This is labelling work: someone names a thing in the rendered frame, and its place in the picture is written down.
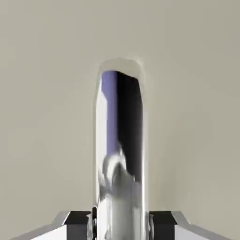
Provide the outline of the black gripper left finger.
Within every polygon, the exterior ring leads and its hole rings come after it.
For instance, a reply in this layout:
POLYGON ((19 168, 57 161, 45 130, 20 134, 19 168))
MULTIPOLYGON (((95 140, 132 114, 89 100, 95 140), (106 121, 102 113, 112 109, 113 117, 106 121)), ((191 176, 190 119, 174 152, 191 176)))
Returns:
POLYGON ((97 240, 97 208, 61 211, 50 224, 9 240, 97 240))

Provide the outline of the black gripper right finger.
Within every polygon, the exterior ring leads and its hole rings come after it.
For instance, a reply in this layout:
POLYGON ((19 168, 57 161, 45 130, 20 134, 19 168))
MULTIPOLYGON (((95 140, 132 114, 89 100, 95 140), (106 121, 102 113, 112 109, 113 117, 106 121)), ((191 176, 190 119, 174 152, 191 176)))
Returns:
POLYGON ((188 222, 180 211, 151 211, 149 240, 232 240, 188 222))

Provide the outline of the beige painted drawer front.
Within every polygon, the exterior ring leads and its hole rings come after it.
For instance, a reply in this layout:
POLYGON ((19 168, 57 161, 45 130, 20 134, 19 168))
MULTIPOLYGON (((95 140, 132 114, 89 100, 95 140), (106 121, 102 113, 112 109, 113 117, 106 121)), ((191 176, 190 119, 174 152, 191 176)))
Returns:
POLYGON ((240 240, 240 0, 0 0, 0 240, 91 208, 116 57, 144 70, 150 208, 240 240))

